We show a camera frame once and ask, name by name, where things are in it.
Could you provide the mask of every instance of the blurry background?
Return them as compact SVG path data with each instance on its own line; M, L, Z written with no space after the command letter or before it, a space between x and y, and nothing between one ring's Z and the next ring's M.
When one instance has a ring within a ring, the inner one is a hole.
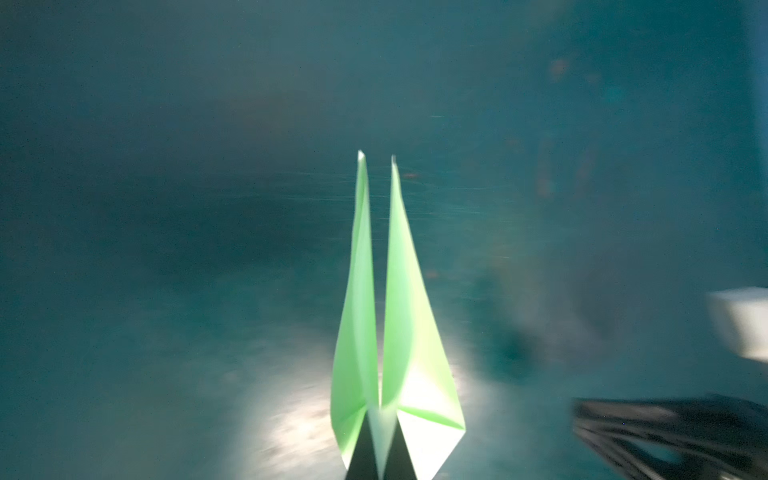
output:
M438 478L616 478L575 396L768 402L703 301L768 278L742 4L1 3L2 477L343 478L357 149L378 314L396 154L465 410Z

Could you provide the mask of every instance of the paper airplane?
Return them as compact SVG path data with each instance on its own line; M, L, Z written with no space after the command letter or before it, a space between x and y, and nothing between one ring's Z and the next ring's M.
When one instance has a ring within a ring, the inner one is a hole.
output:
M349 280L331 385L347 480L431 480L466 431L392 157L381 396L366 157L358 152Z

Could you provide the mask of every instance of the green paper airplane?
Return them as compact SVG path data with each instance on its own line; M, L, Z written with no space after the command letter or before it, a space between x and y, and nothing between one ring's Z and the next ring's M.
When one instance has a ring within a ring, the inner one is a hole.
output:
M347 468L361 428L368 425L379 480L385 478L390 450L397 449L392 446L396 436L405 440L415 478L431 480L466 427L416 258L394 157L381 398L368 172L362 151L355 198L349 280L333 359L331 424Z

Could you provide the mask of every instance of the paper airplane wing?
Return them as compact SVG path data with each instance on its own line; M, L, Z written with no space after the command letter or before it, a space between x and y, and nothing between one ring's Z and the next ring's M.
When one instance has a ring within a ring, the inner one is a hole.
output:
M385 425L389 434L396 416L416 477L431 480L466 428L416 258L394 157L390 202L383 421L390 416L390 425Z
M366 157L358 152L349 279L333 358L331 425L348 468L366 412L379 408L376 310Z

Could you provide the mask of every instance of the white object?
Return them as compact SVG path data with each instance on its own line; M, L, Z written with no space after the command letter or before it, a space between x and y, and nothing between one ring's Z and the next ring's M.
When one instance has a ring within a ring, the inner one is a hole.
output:
M745 359L768 363L768 288L749 286L708 295L717 332Z

